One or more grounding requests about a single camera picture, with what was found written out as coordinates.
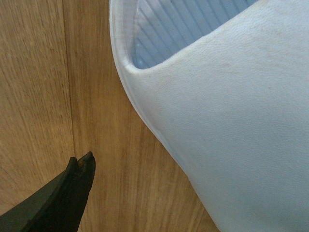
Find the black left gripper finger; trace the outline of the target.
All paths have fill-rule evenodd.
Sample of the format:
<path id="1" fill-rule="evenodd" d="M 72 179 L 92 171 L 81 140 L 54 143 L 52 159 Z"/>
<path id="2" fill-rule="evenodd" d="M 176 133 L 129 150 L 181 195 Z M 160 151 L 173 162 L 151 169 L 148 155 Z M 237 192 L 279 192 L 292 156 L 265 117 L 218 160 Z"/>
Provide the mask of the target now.
<path id="1" fill-rule="evenodd" d="M 2 232 L 76 232 L 95 176 L 95 158 L 88 152 L 71 157 L 62 173 L 1 215 Z"/>

